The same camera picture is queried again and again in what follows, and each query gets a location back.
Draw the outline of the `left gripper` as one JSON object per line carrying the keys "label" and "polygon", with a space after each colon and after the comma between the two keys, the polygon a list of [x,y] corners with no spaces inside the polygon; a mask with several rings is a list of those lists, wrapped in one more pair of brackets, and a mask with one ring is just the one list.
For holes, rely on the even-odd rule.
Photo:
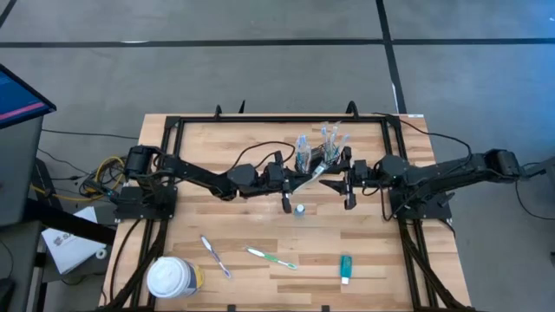
{"label": "left gripper", "polygon": [[310,175],[289,169],[280,151],[275,152],[274,160],[264,169],[265,185],[272,190],[282,188],[283,210],[285,213],[292,213],[291,195],[304,183],[301,180],[310,180]]}

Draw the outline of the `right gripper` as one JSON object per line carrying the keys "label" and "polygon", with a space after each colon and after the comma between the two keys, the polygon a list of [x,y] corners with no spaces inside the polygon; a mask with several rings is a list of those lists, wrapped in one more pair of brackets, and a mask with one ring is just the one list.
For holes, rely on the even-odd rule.
{"label": "right gripper", "polygon": [[[340,173],[348,171],[351,167],[352,151],[349,146],[345,146],[337,157],[326,163],[324,173]],[[355,160],[353,163],[353,186],[364,187],[369,180],[369,168],[364,159]],[[352,187],[345,181],[320,180],[320,184],[328,186],[330,189],[344,196],[344,209],[349,211],[356,207],[356,195]]]}

